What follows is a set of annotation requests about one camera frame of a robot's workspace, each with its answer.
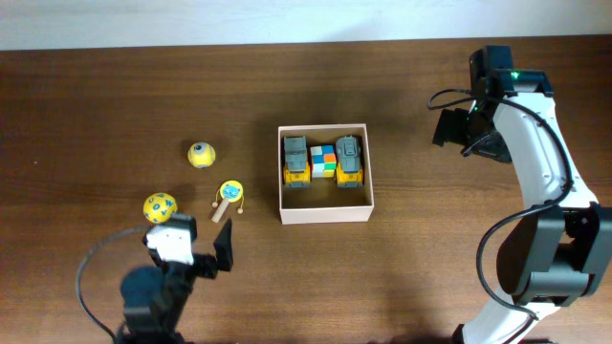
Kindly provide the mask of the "yellow grey toy truck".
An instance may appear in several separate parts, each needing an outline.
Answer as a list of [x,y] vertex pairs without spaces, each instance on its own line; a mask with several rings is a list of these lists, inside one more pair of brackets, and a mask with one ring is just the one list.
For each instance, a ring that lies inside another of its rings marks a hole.
[[306,137],[285,137],[283,179],[286,187],[303,188],[311,183]]
[[336,182],[340,188],[357,188],[363,186],[363,167],[361,164],[361,146],[356,137],[345,136],[336,142],[338,164]]

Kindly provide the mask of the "colourful puzzle cube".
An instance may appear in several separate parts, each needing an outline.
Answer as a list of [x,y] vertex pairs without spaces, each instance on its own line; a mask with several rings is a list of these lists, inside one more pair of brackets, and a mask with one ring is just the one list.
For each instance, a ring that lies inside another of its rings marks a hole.
[[333,178],[337,168],[337,157],[333,145],[310,147],[311,175],[313,178]]

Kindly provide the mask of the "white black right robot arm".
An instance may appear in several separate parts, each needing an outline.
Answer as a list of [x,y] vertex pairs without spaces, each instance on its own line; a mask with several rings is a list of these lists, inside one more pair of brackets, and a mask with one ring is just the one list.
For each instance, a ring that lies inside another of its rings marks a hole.
[[451,340],[518,343],[542,318],[598,289],[611,261],[611,210],[573,163],[543,72],[476,67],[465,95],[468,110],[459,101],[441,105],[434,143],[511,162],[524,208],[480,240],[475,268],[489,300]]

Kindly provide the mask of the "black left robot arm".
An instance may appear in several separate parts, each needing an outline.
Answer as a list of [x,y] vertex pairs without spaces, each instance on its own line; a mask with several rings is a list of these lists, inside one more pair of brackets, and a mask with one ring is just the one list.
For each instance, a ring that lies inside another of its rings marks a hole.
[[198,278],[215,279],[233,266],[232,221],[223,224],[213,254],[192,251],[197,239],[194,217],[173,214],[164,223],[148,228],[142,242],[154,262],[132,269],[122,279],[124,322],[117,331],[119,343],[184,343],[176,327]]

